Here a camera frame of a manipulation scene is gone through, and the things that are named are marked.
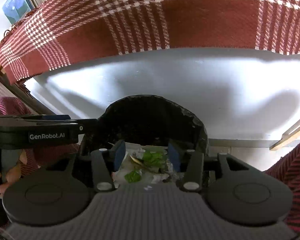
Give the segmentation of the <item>person left hand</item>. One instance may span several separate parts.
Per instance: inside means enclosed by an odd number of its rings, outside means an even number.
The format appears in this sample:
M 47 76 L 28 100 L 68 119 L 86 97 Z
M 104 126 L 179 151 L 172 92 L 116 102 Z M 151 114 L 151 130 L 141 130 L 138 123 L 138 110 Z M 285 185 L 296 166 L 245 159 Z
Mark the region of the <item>person left hand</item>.
M 3 198 L 5 191 L 9 186 L 13 185 L 21 178 L 21 165 L 27 164 L 27 156 L 25 150 L 21 151 L 16 165 L 6 172 L 6 182 L 0 185 L 0 199 Z

